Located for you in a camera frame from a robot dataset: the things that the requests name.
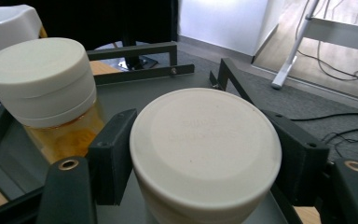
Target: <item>wall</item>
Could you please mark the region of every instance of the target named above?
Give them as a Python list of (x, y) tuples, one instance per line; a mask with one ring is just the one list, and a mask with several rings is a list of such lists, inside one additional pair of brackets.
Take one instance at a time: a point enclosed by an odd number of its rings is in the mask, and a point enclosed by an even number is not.
[(254, 56), (284, 0), (180, 0), (178, 34)]

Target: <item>wooden surface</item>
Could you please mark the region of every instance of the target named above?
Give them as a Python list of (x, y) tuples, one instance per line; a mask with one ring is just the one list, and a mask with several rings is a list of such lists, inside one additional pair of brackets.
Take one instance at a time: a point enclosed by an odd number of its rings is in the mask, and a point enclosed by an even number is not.
[[(317, 18), (324, 17), (327, 1), (320, 1), (315, 14)], [(358, 1), (331, 0), (325, 18), (330, 21), (339, 21), (358, 25)], [(274, 72), (278, 72), (289, 55), (295, 43), (296, 27), (301, 20), (301, 13), (307, 1), (286, 0), (283, 13), (280, 19), (277, 33), (256, 58), (254, 65)], [(317, 56), (318, 41), (304, 38), (299, 50), (313, 57)], [(350, 49), (328, 43), (321, 43), (320, 59), (333, 65), (335, 68), (353, 74), (358, 71), (358, 49)], [(351, 77), (323, 68), (329, 74), (351, 79)], [(358, 97), (358, 81), (340, 81), (327, 76), (320, 68), (316, 60), (297, 54), (289, 77), (296, 77), (310, 83), (326, 87), (328, 89), (343, 92)]]
[[(120, 72), (116, 68), (113, 68), (105, 63), (101, 63), (99, 61), (90, 62), (91, 64), (91, 70), (94, 75), (100, 75), (100, 74), (107, 74), (107, 73), (115, 73)], [(0, 205), (6, 203), (7, 200), (5, 197), (0, 193)], [(321, 223), (319, 221), (318, 213), (314, 208), (308, 208), (308, 207), (296, 207), (296, 210), (298, 214), (300, 215), (301, 219), (303, 220), (304, 224), (319, 224)]]

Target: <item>white container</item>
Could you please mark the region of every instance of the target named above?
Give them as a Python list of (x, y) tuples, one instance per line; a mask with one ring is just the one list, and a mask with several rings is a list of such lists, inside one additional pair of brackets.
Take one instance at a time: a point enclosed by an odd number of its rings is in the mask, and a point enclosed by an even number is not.
[(272, 186), (281, 144), (256, 107), (223, 91), (160, 96), (136, 119), (131, 158), (159, 223), (242, 223)]
[(0, 102), (50, 162), (85, 156), (103, 127), (84, 47), (43, 38), (0, 50)]
[(0, 50), (23, 41), (37, 39), (42, 21), (33, 7), (0, 7)]

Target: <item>pill bottle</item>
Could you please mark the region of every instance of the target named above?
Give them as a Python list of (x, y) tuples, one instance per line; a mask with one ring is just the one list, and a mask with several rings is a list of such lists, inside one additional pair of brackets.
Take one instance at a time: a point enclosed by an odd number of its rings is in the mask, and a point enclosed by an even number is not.
[(0, 102), (50, 163), (85, 156), (104, 126), (89, 58), (72, 39), (0, 50)]

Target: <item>white lid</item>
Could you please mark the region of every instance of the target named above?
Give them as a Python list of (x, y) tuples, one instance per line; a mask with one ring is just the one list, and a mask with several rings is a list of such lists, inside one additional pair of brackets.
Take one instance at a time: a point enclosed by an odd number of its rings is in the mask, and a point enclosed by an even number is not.
[(0, 50), (0, 102), (22, 124), (63, 124), (95, 99), (89, 58), (75, 40), (36, 39)]
[(23, 41), (37, 39), (42, 21), (33, 7), (0, 7), (0, 50)]
[(131, 130), (137, 177), (160, 200), (198, 208), (263, 197), (281, 165), (275, 129), (233, 94), (185, 89), (150, 103)]

